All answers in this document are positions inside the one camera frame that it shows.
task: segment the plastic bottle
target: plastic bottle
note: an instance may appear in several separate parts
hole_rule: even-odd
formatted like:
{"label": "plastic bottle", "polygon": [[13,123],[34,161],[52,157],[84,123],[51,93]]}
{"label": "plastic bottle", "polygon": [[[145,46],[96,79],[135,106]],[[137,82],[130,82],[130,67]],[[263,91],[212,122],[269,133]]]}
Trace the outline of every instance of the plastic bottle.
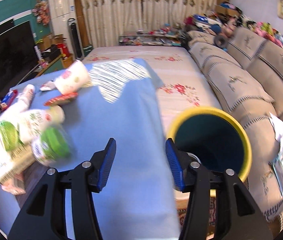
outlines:
{"label": "plastic bottle", "polygon": [[50,166],[58,159],[70,155],[69,138],[60,126],[48,127],[32,141],[32,152],[39,163]]}
{"label": "plastic bottle", "polygon": [[18,116],[0,121],[0,141],[6,151],[12,151],[20,144],[30,143],[47,127],[62,123],[64,119],[64,111],[60,106],[22,112]]}
{"label": "plastic bottle", "polygon": [[18,96],[18,101],[12,104],[3,114],[0,116],[0,120],[5,120],[13,116],[18,116],[21,112],[29,109],[32,99],[35,94],[35,87],[28,84],[22,93]]}
{"label": "plastic bottle", "polygon": [[18,97],[18,104],[20,105],[23,111],[27,110],[31,104],[31,101],[34,97],[35,87],[32,84],[28,84],[23,92]]}

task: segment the plastic container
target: plastic container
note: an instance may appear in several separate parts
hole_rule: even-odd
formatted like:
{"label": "plastic container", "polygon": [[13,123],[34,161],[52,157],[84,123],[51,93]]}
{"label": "plastic container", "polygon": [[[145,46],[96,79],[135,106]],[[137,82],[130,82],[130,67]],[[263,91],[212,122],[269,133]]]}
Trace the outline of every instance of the plastic container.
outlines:
{"label": "plastic container", "polygon": [[32,84],[28,84],[23,92],[18,97],[18,103],[24,103],[29,108],[31,101],[34,97],[35,87]]}
{"label": "plastic container", "polygon": [[44,166],[69,157],[72,149],[70,139],[61,126],[48,127],[32,142],[34,157]]}
{"label": "plastic container", "polygon": [[21,144],[31,142],[50,125],[62,123],[64,119],[64,111],[60,106],[20,113],[0,121],[0,141],[6,151],[12,151]]}
{"label": "plastic container", "polygon": [[77,91],[90,81],[88,70],[81,61],[76,60],[61,76],[56,78],[54,84],[59,92],[66,95]]}

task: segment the pile of toys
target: pile of toys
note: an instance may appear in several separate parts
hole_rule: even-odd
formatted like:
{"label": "pile of toys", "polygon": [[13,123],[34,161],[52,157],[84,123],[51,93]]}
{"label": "pile of toys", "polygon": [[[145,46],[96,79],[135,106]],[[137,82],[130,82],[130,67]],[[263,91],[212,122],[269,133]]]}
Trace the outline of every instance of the pile of toys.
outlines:
{"label": "pile of toys", "polygon": [[206,17],[198,14],[194,14],[185,19],[184,24],[192,26],[192,30],[205,32],[211,35],[222,35],[225,38],[230,38],[233,35],[233,31],[236,29],[236,18],[229,17],[228,22],[222,23],[222,21],[215,15]]}
{"label": "pile of toys", "polygon": [[265,39],[272,41],[273,43],[283,48],[283,34],[281,34],[276,29],[272,28],[270,23],[255,22],[246,17],[245,15],[241,15],[237,22],[239,22],[238,25],[250,29],[252,32],[258,34],[259,36]]}

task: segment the red package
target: red package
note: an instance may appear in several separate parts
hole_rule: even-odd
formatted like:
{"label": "red package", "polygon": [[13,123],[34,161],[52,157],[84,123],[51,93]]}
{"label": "red package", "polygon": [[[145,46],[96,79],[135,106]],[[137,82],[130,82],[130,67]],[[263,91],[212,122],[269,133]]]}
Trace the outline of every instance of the red package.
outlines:
{"label": "red package", "polygon": [[52,98],[44,103],[44,106],[56,106],[65,105],[73,101],[78,96],[77,92],[72,92],[66,95],[60,95],[58,97]]}
{"label": "red package", "polygon": [[57,48],[62,49],[63,54],[66,55],[66,57],[69,57],[70,53],[69,50],[67,48],[67,46],[65,44],[62,43],[58,43],[56,44]]}

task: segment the blue bed sheet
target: blue bed sheet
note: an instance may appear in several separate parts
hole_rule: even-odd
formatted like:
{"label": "blue bed sheet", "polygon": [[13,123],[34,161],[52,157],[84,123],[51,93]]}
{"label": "blue bed sheet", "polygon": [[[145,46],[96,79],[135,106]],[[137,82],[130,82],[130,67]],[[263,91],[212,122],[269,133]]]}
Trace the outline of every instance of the blue bed sheet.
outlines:
{"label": "blue bed sheet", "polygon": [[[173,238],[179,235],[179,221],[173,197],[173,180],[164,153],[164,135],[155,90],[161,80],[142,59],[152,78],[131,80],[113,103],[105,100],[98,86],[82,88],[78,98],[63,106],[63,128],[76,152],[53,167],[73,169],[104,149],[110,137],[117,142],[117,153],[106,187],[93,194],[99,226],[105,240]],[[87,64],[90,70],[93,64]],[[40,85],[56,78],[61,71],[40,76],[16,86],[36,87],[31,108],[44,109],[43,103],[60,93],[39,92]],[[15,196],[0,188],[0,228],[8,233],[19,212]],[[71,196],[66,194],[68,237],[74,239]]]}

